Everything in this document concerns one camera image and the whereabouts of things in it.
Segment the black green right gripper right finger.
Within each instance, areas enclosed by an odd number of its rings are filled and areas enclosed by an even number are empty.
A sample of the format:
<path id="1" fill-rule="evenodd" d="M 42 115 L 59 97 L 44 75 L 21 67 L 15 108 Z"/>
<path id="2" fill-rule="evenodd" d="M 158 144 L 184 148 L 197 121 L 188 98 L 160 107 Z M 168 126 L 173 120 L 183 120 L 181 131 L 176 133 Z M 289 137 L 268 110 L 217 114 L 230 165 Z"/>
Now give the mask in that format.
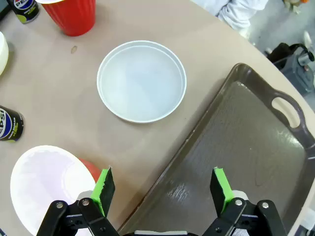
<path id="1" fill-rule="evenodd" d="M 231 236 L 236 229 L 246 230 L 250 236 L 287 235 L 274 202 L 261 200 L 254 205 L 235 197 L 222 168 L 213 168 L 210 191 L 217 218 L 205 236 Z"/>

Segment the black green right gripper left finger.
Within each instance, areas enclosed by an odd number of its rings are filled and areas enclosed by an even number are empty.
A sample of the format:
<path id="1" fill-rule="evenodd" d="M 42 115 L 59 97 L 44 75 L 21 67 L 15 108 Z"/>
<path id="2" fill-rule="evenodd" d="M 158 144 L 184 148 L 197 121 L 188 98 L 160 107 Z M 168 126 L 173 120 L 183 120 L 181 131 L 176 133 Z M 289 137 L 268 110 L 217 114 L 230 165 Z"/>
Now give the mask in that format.
<path id="1" fill-rule="evenodd" d="M 117 236 L 118 232 L 107 219 L 114 196 L 112 169 L 103 169 L 87 197 L 72 204 L 62 200 L 51 202 L 38 229 L 38 236 L 75 236 L 87 229 L 89 236 Z"/>

